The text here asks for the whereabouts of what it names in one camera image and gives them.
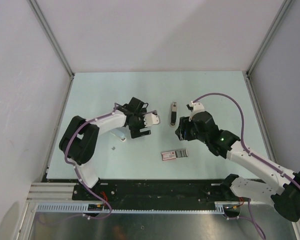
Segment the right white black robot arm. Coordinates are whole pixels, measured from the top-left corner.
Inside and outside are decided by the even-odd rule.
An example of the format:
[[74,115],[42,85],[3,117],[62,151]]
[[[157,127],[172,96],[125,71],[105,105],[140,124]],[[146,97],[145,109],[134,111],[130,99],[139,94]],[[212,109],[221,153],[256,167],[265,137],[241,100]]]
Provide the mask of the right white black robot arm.
[[235,174],[228,175],[220,188],[221,196],[253,199],[268,204],[285,219],[300,219],[300,171],[294,172],[263,159],[243,145],[241,139],[228,130],[219,129],[207,111],[196,112],[179,119],[175,134],[181,141],[198,140],[215,156],[221,156],[244,167],[261,181],[252,181]]

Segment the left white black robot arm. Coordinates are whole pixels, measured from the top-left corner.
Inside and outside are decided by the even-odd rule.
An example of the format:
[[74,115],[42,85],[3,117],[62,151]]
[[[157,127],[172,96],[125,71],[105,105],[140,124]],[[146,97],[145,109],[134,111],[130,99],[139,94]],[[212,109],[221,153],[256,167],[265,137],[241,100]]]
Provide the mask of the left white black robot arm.
[[73,166],[79,182],[84,185],[83,194],[90,200],[100,196],[101,188],[90,160],[94,155],[98,137],[118,128],[127,127],[130,137],[137,139],[148,136],[147,128],[160,123],[156,110],[147,111],[148,103],[132,97],[129,103],[114,104],[111,112],[87,120],[74,116],[63,134],[59,149],[64,153],[67,164]]

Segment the light blue stapler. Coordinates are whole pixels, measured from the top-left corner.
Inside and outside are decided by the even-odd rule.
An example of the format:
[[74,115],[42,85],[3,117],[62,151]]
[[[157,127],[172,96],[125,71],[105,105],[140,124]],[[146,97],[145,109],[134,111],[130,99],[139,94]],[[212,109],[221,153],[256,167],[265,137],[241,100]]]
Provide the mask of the light blue stapler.
[[118,130],[118,129],[113,129],[110,131],[110,133],[115,136],[116,138],[118,138],[121,142],[125,142],[127,140],[125,134]]

